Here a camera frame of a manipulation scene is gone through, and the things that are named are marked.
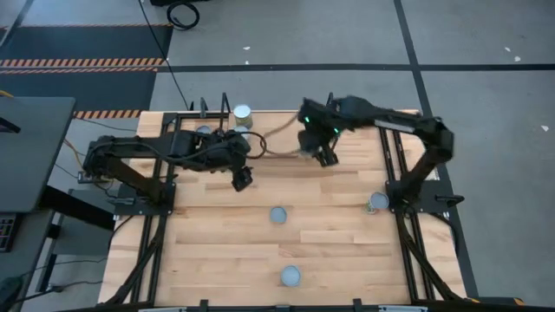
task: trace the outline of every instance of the black floor mat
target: black floor mat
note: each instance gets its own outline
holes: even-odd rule
[[[167,55],[173,28],[153,26]],[[161,65],[147,26],[22,26],[0,52],[1,66]]]
[[[14,96],[68,96],[77,118],[132,118],[148,110],[155,68],[0,70],[0,86]]]

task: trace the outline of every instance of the silver can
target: silver can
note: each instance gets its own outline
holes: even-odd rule
[[[247,129],[252,128],[251,108],[248,105],[237,105],[233,109],[233,116],[235,116],[235,125],[243,126]]]

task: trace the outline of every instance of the cable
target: cable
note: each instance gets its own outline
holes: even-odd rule
[[[202,154],[208,153],[210,151],[216,150],[216,149],[225,149],[225,147],[213,147],[213,148],[207,148],[205,150],[193,153],[191,155],[185,156],[185,157],[181,157],[181,158],[174,158],[174,157],[169,157],[166,156],[164,154],[162,154],[159,150],[157,150],[156,148],[146,144],[146,143],[142,143],[142,142],[109,142],[109,143],[102,143],[99,144],[97,146],[95,146],[93,148],[92,151],[90,151],[90,153],[95,153],[96,150],[98,150],[101,147],[105,147],[105,146],[143,146],[145,148],[148,148],[149,150],[151,150],[153,153],[155,153],[160,159],[166,161],[167,163],[173,164],[176,162],[182,162],[182,161],[187,161],[189,159],[193,159],[195,157],[198,157]]]
[[[114,196],[114,195],[112,195],[112,194],[110,194],[110,193],[108,192],[108,191],[110,191],[110,189],[112,188],[112,186],[114,186],[114,179],[111,179],[111,180],[110,180],[110,185],[109,185],[107,188],[104,188],[104,187],[98,185],[98,183],[96,183],[96,182],[94,182],[93,185],[96,186],[96,187],[98,187],[99,189],[103,190],[103,191],[104,191],[104,194],[106,194],[107,197],[113,198],[113,199],[117,199],[117,198],[118,198],[117,196]]]
[[[268,151],[268,143],[266,142],[266,138],[262,134],[255,133],[253,131],[242,131],[242,132],[233,133],[232,135],[242,135],[242,134],[252,134],[254,136],[258,136],[260,138],[260,147],[262,147],[262,152],[260,152],[260,154],[258,154],[256,156],[245,155],[245,157],[247,159],[262,158],[262,156],[264,156],[266,154],[266,152]]]
[[[13,95],[7,93],[6,91],[0,90],[0,96],[5,96],[5,97],[14,97]]]
[[[289,120],[287,120],[287,122],[285,122],[282,126],[277,127],[273,130],[270,130],[267,133],[264,133],[264,138],[268,139],[270,138],[272,135],[282,132],[283,130],[285,130],[285,128],[289,127],[290,125],[292,125],[295,120],[297,120],[297,114],[294,114],[293,117],[291,117]],[[291,158],[296,158],[297,154],[301,151],[300,148],[294,150],[294,151],[289,151],[289,152],[273,152],[271,150],[268,149],[268,146],[266,146],[266,152],[270,155],[274,155],[274,156],[278,156],[279,158],[283,158],[283,157],[291,157]]]
[[[172,65],[170,65],[170,61],[167,60],[166,53],[164,53],[164,49],[162,48],[162,45],[158,41],[158,38],[156,37],[156,34],[154,34],[153,26],[150,24],[150,21],[148,21],[147,13],[145,12],[145,7],[142,5],[142,2],[140,0],[137,0],[137,2],[139,3],[140,10],[142,11],[142,15],[145,17],[145,21],[147,22],[148,28],[150,29],[150,33],[153,35],[153,38],[156,41],[156,45],[158,46],[158,49],[160,50],[160,53],[162,54],[162,57],[164,58],[164,61],[167,63],[167,68],[170,70],[170,73],[172,74],[173,82],[175,82],[175,87],[177,87],[178,91],[180,92],[180,96],[181,96],[181,99],[183,100],[183,104],[185,104],[185,108],[188,111],[189,110],[189,105],[187,104],[187,101],[185,100],[185,96],[183,95],[183,92],[181,91],[181,87],[180,87],[179,83],[177,83],[177,79],[175,79],[175,74],[173,73]]]
[[[92,123],[92,124],[95,124],[95,125],[98,125],[98,126],[103,126],[103,127],[109,128],[109,129],[120,130],[120,131],[129,131],[129,132],[132,132],[132,133],[137,132],[137,130],[107,126],[107,125],[101,124],[100,122],[96,122],[96,121],[92,121],[92,120],[85,120],[85,119],[79,119],[79,118],[77,120],[85,121],[85,122]]]
[[[54,263],[54,265],[69,264],[69,263],[101,263],[101,262],[106,261],[106,260],[108,260],[108,258],[107,258],[107,257],[104,257],[104,258],[102,258],[102,259],[100,259],[100,260],[74,260],[74,261],[66,261],[66,262]],[[48,265],[43,265],[43,266],[38,267],[38,268],[36,268],[36,269],[29,270],[29,271],[27,271],[27,272],[21,274],[20,277],[26,276],[26,275],[28,275],[28,274],[30,274],[30,273],[33,273],[33,272],[35,272],[35,271],[37,271],[37,270],[40,270],[40,269],[44,269],[44,268],[46,268],[46,267],[48,267]]]
[[[70,175],[72,178],[74,179],[78,179],[77,176],[73,175],[71,172],[67,171],[64,167],[58,165],[58,164],[54,164],[54,166],[57,166],[60,170],[64,171],[65,173],[67,173],[68,175]]]
[[[177,17],[172,16],[173,9],[179,7],[180,5],[185,5],[187,8],[191,9],[191,11],[194,13],[194,22],[188,25],[185,25],[181,23],[180,20],[177,19]],[[187,2],[187,0],[185,0],[185,1],[178,1],[170,4],[170,6],[167,7],[166,17],[167,17],[167,20],[173,25],[173,27],[176,30],[184,31],[184,30],[192,29],[195,26],[197,26],[200,20],[200,13],[194,5],[190,4],[189,2]]]
[[[441,215],[440,213],[432,212],[430,213],[430,215],[432,215],[433,217],[437,218],[444,224],[447,224],[449,225],[449,227],[451,227],[451,232],[453,233],[454,253],[458,257],[459,256],[459,234],[457,233],[457,230],[455,229],[453,223],[449,219],[443,217],[443,215]]]
[[[80,285],[80,284],[96,285],[96,284],[99,284],[99,283],[102,283],[102,281],[98,281],[98,282],[80,281],[80,282],[69,283],[69,284],[63,285],[63,286],[54,286],[54,287],[52,287],[52,289],[46,290],[45,292],[42,292],[40,294],[35,294],[33,296],[26,296],[24,298],[17,299],[14,302],[10,302],[10,305],[20,303],[20,302],[24,302],[24,301],[28,301],[28,300],[31,300],[31,299],[35,299],[35,298],[40,297],[40,296],[45,296],[45,295],[53,293],[53,292],[62,292],[66,288],[69,288],[69,287],[75,286],[75,285]]]
[[[73,144],[71,144],[71,142],[69,142],[69,140],[67,140],[67,139],[63,139],[63,144],[68,146],[73,151],[73,154],[75,155],[75,160],[77,161],[77,164],[79,164],[79,167],[81,168],[81,170],[83,170],[83,163],[79,159],[79,155],[83,155],[83,156],[86,156],[86,155],[83,154],[83,153],[79,153],[79,151],[77,151],[77,149],[73,146]]]
[[[112,235],[110,236],[110,239],[108,240],[108,249],[110,249],[110,245],[112,244],[112,239],[114,239],[115,233],[127,222],[129,222],[129,220],[131,220],[131,218],[133,218],[134,216],[129,216],[127,219],[123,220],[123,222],[121,222],[118,226],[115,227],[114,231],[112,232]]]

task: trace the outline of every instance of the keyboard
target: keyboard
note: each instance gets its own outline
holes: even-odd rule
[[[0,213],[0,252],[10,252],[22,218],[16,213]]]

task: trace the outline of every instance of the black cable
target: black cable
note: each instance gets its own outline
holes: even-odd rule
[[[114,239],[115,233],[123,226],[125,225],[127,222],[129,222],[129,220],[131,220],[131,218],[133,218],[134,216],[129,216],[127,219],[123,220],[123,222],[121,222],[118,226],[116,226],[116,228],[114,229],[114,231],[112,232],[112,235],[110,235],[110,239],[108,240],[108,249],[110,249],[110,245],[112,244],[112,239]]]
[[[58,165],[58,164],[54,164],[54,166],[58,167],[60,170],[64,171],[65,173],[67,173],[68,175],[70,175],[73,179],[78,179],[77,176],[73,175],[71,172],[69,172],[68,170],[66,170],[64,167]]]
[[[158,41],[158,38],[156,37],[156,34],[154,34],[153,26],[150,24],[150,21],[148,21],[147,13],[145,12],[145,7],[142,5],[142,2],[140,0],[137,0],[137,2],[139,3],[140,10],[142,11],[142,15],[145,17],[145,21],[147,22],[148,28],[150,29],[150,33],[153,35],[153,38],[156,41],[156,45],[158,46],[158,49],[160,50],[160,53],[162,54],[162,57],[164,58],[164,61],[167,63],[167,68],[170,70],[170,73],[172,74],[173,82],[175,82],[175,87],[177,87],[178,91],[180,92],[181,99],[183,100],[183,104],[185,104],[186,110],[189,110],[189,105],[187,104],[187,101],[185,100],[185,96],[183,95],[183,92],[181,91],[181,87],[180,87],[179,83],[177,83],[177,79],[175,79],[175,74],[173,73],[172,65],[170,65],[170,61],[167,60],[166,53],[164,53],[164,49],[162,48],[162,45]]]
[[[96,150],[98,150],[98,149],[101,148],[101,147],[105,147],[105,146],[143,146],[143,147],[145,147],[145,148],[148,148],[148,149],[151,150],[152,152],[154,152],[154,153],[156,154],[156,156],[158,156],[160,159],[166,161],[166,162],[169,163],[169,164],[174,164],[174,163],[177,163],[177,162],[187,161],[187,160],[189,160],[189,159],[193,159],[193,158],[195,158],[195,157],[198,157],[198,156],[200,156],[200,155],[202,155],[202,154],[208,153],[208,152],[213,151],[213,150],[215,150],[215,149],[225,149],[225,147],[220,147],[220,146],[218,146],[218,147],[213,147],[213,148],[207,148],[207,149],[205,149],[205,150],[196,152],[196,153],[194,153],[194,154],[191,154],[191,155],[188,155],[188,156],[185,156],[185,157],[181,157],[181,158],[175,157],[175,158],[174,158],[174,157],[166,156],[166,155],[162,154],[162,153],[161,153],[159,150],[157,150],[156,148],[154,148],[154,147],[152,147],[152,146],[150,146],[150,145],[148,145],[148,144],[146,144],[146,143],[142,143],[142,142],[107,142],[107,143],[102,143],[102,144],[99,144],[99,145],[95,146],[95,147],[93,148],[93,150],[90,151],[90,153],[91,153],[91,154],[92,154],[92,153],[95,153]]]
[[[455,229],[453,223],[451,221],[449,221],[449,219],[443,217],[443,215],[441,215],[440,213],[432,212],[430,214],[433,217],[440,220],[441,222],[443,222],[444,224],[447,224],[447,225],[449,225],[449,227],[451,227],[451,232],[453,233],[454,253],[458,257],[459,256],[459,235],[458,235],[457,230]]]
[[[266,152],[268,151],[268,143],[266,142],[266,138],[264,137],[264,135],[260,134],[260,133],[255,133],[253,131],[241,131],[241,132],[236,132],[236,133],[230,133],[231,135],[242,135],[242,134],[252,134],[254,136],[257,136],[260,138],[260,147],[262,148],[262,152],[260,152],[260,154],[256,155],[256,156],[249,156],[249,155],[245,155],[245,157],[247,159],[259,159],[262,158],[262,156],[264,156],[266,154]]]
[[[107,125],[101,124],[100,122],[96,122],[96,121],[92,121],[92,120],[85,120],[85,119],[77,119],[77,120],[85,121],[85,122],[92,123],[92,124],[95,124],[95,125],[98,125],[98,126],[103,126],[103,127],[109,128],[109,129],[120,130],[120,131],[129,131],[129,132],[132,132],[132,133],[137,132],[136,129],[133,130],[133,129],[125,129],[125,128],[107,126]]]
[[[98,185],[98,183],[96,183],[96,182],[94,182],[93,185],[98,187],[99,189],[103,190],[104,194],[106,194],[107,197],[114,198],[114,199],[118,198],[117,196],[114,196],[114,195],[112,195],[108,192],[110,190],[110,188],[112,188],[112,186],[114,185],[114,180],[113,179],[112,179],[112,182],[110,183],[110,185],[107,188],[104,188],[104,187]]]
[[[46,291],[44,291],[40,294],[35,294],[35,295],[32,295],[32,296],[26,296],[24,298],[17,299],[14,302],[10,302],[10,305],[20,303],[20,302],[24,302],[24,301],[28,301],[28,300],[31,300],[31,299],[35,299],[37,297],[44,296],[44,295],[47,295],[47,294],[50,294],[50,293],[53,293],[53,292],[62,292],[66,288],[69,288],[69,287],[75,286],[75,285],[80,285],[80,284],[96,285],[96,284],[99,284],[99,283],[102,283],[102,281],[98,281],[98,282],[80,281],[80,282],[69,283],[69,284],[63,285],[63,286],[55,286],[52,289],[46,290]]]
[[[102,259],[100,259],[100,260],[74,260],[74,261],[66,261],[66,262],[54,263],[54,265],[69,264],[69,263],[101,263],[101,262],[106,261],[106,260],[108,260],[108,259],[107,259],[106,257],[104,257],[104,258],[102,258]],[[27,271],[27,272],[21,274],[20,277],[26,276],[26,275],[28,275],[28,274],[30,274],[30,273],[33,273],[33,272],[35,272],[35,271],[37,271],[37,270],[40,270],[40,269],[44,269],[44,268],[46,268],[46,267],[48,267],[48,265],[43,265],[43,266],[40,266],[40,267],[38,267],[38,268],[36,268],[36,269],[29,270],[29,271]]]
[[[172,16],[172,11],[175,8],[179,7],[180,5],[185,5],[187,8],[189,8],[194,13],[194,22],[192,22],[188,25],[185,25],[185,24],[181,23],[181,21],[177,17]],[[199,20],[200,20],[200,13],[194,5],[190,4],[187,0],[184,0],[184,1],[178,1],[178,2],[174,2],[174,3],[170,4],[170,6],[167,7],[166,17],[167,17],[167,20],[173,25],[173,27],[176,30],[183,31],[183,30],[192,29],[195,26],[197,26],[197,24],[199,23]]]

